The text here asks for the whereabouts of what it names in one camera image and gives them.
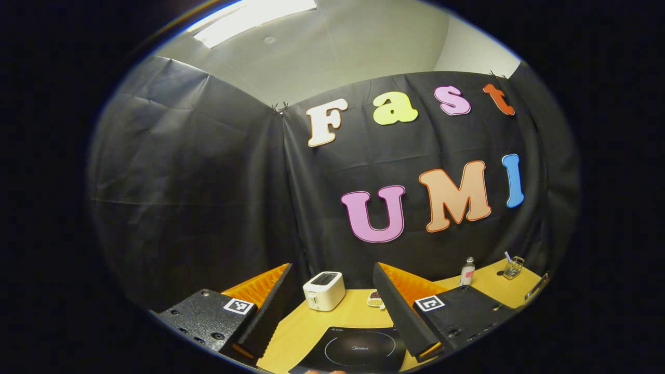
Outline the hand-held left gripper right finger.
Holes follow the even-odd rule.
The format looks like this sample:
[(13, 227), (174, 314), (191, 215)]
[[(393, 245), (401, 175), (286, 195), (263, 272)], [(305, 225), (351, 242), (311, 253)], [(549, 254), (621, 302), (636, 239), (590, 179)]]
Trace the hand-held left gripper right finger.
[(472, 286), (453, 289), (376, 262), (374, 286), (417, 362), (463, 350), (517, 312)]

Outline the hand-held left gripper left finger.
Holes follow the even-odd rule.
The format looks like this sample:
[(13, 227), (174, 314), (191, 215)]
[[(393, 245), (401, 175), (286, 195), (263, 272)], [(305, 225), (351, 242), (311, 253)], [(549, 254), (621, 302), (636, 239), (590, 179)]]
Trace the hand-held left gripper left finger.
[(293, 310), (292, 268), (283, 264), (223, 292), (201, 289), (156, 317), (209, 350), (254, 363)]

